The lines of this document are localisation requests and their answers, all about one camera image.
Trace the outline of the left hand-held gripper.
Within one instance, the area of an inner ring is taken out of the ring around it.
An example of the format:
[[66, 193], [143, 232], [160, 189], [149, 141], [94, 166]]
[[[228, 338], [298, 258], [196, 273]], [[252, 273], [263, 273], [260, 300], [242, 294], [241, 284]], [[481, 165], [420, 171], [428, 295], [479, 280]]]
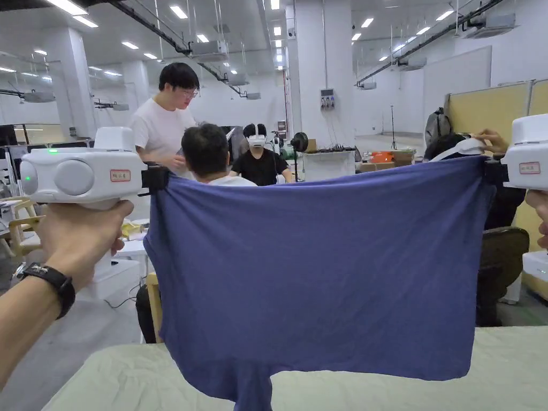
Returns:
[[94, 146], [33, 149], [20, 163], [21, 187], [36, 203], [111, 209], [118, 201], [166, 188], [168, 168], [145, 163], [127, 127], [101, 127]]

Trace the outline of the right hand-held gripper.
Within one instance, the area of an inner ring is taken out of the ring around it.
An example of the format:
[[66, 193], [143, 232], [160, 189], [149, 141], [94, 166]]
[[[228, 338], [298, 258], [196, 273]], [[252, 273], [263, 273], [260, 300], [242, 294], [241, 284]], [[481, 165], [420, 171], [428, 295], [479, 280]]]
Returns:
[[547, 190], [547, 115], [518, 118], [505, 156], [485, 162], [485, 177], [496, 186]]

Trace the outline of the person's right hand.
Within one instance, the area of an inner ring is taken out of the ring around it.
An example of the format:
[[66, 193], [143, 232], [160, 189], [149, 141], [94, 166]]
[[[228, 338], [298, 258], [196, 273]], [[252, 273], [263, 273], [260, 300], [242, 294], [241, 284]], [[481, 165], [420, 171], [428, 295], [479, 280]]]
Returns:
[[528, 190], [526, 203], [535, 210], [541, 219], [541, 224], [538, 228], [541, 236], [537, 243], [540, 248], [547, 250], [547, 191]]

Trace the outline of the person's left hand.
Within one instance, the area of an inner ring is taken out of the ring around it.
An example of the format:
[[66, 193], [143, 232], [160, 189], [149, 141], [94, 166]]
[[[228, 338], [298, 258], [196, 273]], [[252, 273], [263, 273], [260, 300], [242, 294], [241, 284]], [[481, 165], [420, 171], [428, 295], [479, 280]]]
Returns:
[[91, 282], [98, 261], [122, 250], [121, 228], [133, 208], [129, 200], [102, 211], [76, 204], [48, 205], [37, 229], [46, 265], [72, 278], [75, 291], [81, 291]]

